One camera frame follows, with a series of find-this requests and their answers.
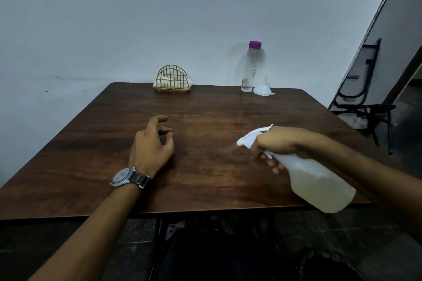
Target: watch face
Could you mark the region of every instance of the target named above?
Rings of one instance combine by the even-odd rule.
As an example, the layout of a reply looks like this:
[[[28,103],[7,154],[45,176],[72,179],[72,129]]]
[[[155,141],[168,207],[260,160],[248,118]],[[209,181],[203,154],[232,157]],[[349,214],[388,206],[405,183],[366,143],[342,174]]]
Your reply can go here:
[[[125,177],[127,177],[132,172],[132,168],[124,168],[120,170],[116,175],[113,177],[112,183],[118,183],[122,181]]]

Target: black metal chair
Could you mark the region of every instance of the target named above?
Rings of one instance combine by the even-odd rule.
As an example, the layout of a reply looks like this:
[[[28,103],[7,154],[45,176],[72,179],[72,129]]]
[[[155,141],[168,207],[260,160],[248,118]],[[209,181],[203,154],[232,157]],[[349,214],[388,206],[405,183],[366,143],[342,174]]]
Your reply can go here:
[[[392,139],[391,139],[391,111],[395,108],[395,105],[387,104],[375,104],[375,105],[364,105],[371,85],[373,71],[375,69],[375,64],[377,62],[378,52],[381,45],[381,39],[377,40],[375,45],[364,44],[364,48],[373,48],[375,49],[374,56],[372,59],[367,59],[366,64],[368,65],[365,82],[362,90],[357,95],[344,95],[340,91],[338,92],[338,97],[351,99],[362,97],[361,101],[358,104],[339,104],[337,102],[337,97],[334,99],[334,105],[337,108],[344,109],[340,111],[332,111],[334,114],[339,115],[343,113],[354,113],[358,117],[365,117],[367,119],[367,128],[366,131],[372,135],[373,140],[377,146],[379,146],[377,135],[375,134],[375,127],[380,123],[386,123],[388,126],[388,154],[393,155],[392,151]]]

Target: wood grain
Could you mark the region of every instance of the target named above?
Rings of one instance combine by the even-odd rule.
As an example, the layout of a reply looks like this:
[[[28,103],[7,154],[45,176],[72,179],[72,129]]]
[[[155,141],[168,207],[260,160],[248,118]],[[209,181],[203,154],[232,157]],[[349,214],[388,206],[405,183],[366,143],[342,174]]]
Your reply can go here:
[[[168,115],[176,152],[135,211],[163,213],[301,206],[286,171],[252,161],[236,141],[276,124],[323,133],[394,166],[354,129],[299,89],[260,97],[240,87],[198,86],[156,92],[151,84],[112,83],[0,189],[0,220],[88,216],[127,166],[135,133]],[[355,203],[367,202],[356,195]]]

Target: hand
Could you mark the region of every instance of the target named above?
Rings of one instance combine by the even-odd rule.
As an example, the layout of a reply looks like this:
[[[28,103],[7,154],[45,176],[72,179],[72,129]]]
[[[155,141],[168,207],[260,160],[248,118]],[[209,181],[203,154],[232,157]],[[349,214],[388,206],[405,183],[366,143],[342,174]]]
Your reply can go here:
[[[297,154],[301,158],[309,158],[303,150],[303,143],[312,140],[315,133],[292,127],[272,126],[270,130],[256,137],[256,140],[250,148],[251,158],[261,158],[266,160],[270,167],[273,167],[274,173],[279,173],[285,167],[276,159],[269,159],[263,152],[265,150],[281,155]]]
[[[129,166],[151,178],[155,177],[174,152],[172,128],[160,125],[167,120],[167,116],[152,117],[146,129],[136,133],[130,151]],[[165,145],[161,144],[159,134],[166,134]]]

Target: white spray bottle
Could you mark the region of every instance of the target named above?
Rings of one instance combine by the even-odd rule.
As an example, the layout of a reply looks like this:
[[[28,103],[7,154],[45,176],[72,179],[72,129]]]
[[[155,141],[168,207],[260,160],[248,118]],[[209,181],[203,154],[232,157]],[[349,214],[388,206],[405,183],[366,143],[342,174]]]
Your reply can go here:
[[[240,138],[237,145],[249,149],[256,137],[271,127],[251,131]],[[355,196],[356,190],[350,184],[313,159],[302,159],[295,154],[279,155],[271,151],[264,153],[269,158],[276,158],[287,168],[293,192],[322,212],[338,212]]]

